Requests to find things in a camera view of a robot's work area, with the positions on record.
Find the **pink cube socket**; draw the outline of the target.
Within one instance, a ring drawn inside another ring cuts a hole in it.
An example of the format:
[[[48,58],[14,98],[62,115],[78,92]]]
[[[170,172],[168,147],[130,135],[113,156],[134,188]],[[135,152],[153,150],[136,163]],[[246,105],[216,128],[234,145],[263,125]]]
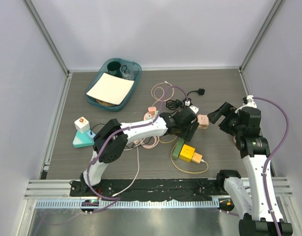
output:
[[[199,123],[198,129],[207,129],[209,126],[209,119],[207,115],[201,115],[199,114],[197,116],[197,121]]]

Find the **yellow cube socket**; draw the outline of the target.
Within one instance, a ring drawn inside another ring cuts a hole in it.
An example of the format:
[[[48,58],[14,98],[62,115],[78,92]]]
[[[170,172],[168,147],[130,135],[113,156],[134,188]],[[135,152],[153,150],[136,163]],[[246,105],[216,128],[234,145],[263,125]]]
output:
[[[179,159],[184,160],[186,162],[191,162],[194,153],[195,153],[194,147],[184,144],[179,153]]]

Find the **green power strip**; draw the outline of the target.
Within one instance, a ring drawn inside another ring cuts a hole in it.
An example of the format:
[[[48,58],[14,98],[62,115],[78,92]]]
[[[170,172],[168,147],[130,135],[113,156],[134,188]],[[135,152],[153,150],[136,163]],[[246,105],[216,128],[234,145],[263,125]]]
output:
[[[177,160],[179,158],[179,154],[180,154],[180,152],[182,150],[182,147],[183,147],[184,143],[185,143],[184,139],[182,139],[182,138],[178,139],[178,141],[175,144],[175,146],[173,147],[172,153],[171,153],[171,158],[173,160]]]

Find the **orange pink charger plug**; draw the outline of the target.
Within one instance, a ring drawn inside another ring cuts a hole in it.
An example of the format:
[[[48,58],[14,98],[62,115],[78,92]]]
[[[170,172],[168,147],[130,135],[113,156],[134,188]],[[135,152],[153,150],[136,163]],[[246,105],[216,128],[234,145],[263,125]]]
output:
[[[155,106],[152,106],[152,107],[149,107],[148,108],[148,113],[150,113],[151,115],[154,115],[155,114],[155,112],[156,112],[156,107]]]

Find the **yellow charger plug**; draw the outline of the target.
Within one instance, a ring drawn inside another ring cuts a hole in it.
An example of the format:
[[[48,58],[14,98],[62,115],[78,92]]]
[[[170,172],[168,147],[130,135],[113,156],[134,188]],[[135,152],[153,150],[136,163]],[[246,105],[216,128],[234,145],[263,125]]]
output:
[[[197,152],[194,152],[191,161],[196,164],[200,164],[202,162],[202,155]]]

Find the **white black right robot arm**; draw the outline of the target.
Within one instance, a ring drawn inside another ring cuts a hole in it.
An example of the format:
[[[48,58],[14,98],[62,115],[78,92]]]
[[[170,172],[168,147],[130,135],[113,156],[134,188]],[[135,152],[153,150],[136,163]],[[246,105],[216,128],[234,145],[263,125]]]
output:
[[[278,207],[271,176],[269,143],[261,135],[261,111],[254,102],[236,108],[225,102],[208,114],[210,123],[220,117],[220,130],[236,140],[236,148],[246,167],[249,191],[243,185],[238,171],[220,170],[216,190],[229,194],[237,209],[241,236],[291,236],[293,227],[285,222]]]

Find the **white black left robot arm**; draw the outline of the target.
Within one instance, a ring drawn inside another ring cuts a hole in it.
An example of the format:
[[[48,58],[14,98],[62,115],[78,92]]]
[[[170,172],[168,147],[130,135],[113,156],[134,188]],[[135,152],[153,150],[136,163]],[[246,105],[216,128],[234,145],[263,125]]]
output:
[[[189,142],[198,126],[197,109],[193,106],[133,123],[119,123],[117,119],[111,119],[94,137],[91,161],[80,176],[81,191],[87,196],[97,193],[106,167],[121,156],[127,144],[166,135],[174,135]]]

